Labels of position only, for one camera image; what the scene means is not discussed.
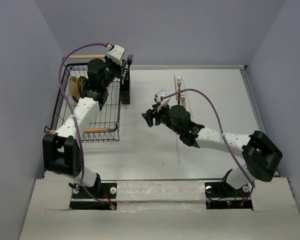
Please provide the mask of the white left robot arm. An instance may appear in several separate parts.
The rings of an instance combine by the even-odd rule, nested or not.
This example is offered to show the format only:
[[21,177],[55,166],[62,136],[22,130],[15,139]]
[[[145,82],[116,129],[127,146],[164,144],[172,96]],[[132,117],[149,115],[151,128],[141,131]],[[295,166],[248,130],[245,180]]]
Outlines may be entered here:
[[86,76],[70,76],[68,93],[77,105],[69,108],[61,127],[42,139],[44,169],[72,179],[91,198],[100,194],[102,184],[100,175],[85,166],[82,134],[107,102],[109,85],[123,78],[126,65],[126,60],[117,64],[109,57],[95,58],[87,63]]

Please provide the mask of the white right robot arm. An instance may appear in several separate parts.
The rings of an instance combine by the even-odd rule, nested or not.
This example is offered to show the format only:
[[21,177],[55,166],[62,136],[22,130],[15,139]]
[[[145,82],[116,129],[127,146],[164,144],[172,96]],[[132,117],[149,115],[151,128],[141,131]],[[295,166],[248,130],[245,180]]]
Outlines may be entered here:
[[283,158],[283,153],[264,132],[233,134],[213,130],[193,122],[190,113],[181,105],[154,104],[141,116],[149,127],[165,125],[189,147],[228,152],[235,160],[242,158],[244,164],[228,170],[220,183],[225,196],[232,196],[255,181],[271,182]]

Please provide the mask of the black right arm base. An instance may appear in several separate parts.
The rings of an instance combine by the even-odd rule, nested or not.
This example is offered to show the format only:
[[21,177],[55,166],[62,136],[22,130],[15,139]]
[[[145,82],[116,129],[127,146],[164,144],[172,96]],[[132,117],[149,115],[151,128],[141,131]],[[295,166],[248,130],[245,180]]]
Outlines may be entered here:
[[221,181],[207,181],[204,184],[205,204],[208,210],[253,209],[248,184],[239,189]]

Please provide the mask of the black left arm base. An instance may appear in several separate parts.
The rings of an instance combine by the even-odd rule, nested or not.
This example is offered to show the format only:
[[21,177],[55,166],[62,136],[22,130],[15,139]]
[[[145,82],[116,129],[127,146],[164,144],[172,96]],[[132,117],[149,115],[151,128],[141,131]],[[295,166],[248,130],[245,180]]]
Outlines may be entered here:
[[117,190],[116,182],[101,182],[99,192],[92,187],[86,187],[89,193],[96,199],[92,198],[83,188],[75,183],[69,183],[72,190],[69,207],[72,210],[111,210],[117,209]]

